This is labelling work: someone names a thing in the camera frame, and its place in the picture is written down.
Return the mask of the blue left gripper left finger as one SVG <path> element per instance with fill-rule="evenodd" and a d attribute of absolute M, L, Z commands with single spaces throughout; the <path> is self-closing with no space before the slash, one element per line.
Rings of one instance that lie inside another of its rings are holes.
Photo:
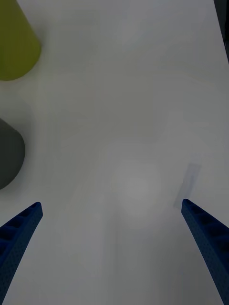
<path fill-rule="evenodd" d="M 42 217 L 42 205 L 36 202 L 0 227 L 0 304 Z"/>

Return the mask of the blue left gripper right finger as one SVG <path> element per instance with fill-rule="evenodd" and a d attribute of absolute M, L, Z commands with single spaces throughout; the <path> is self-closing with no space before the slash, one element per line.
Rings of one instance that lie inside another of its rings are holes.
<path fill-rule="evenodd" d="M 188 199 L 183 200 L 181 213 L 223 304 L 229 304 L 229 228 Z"/>

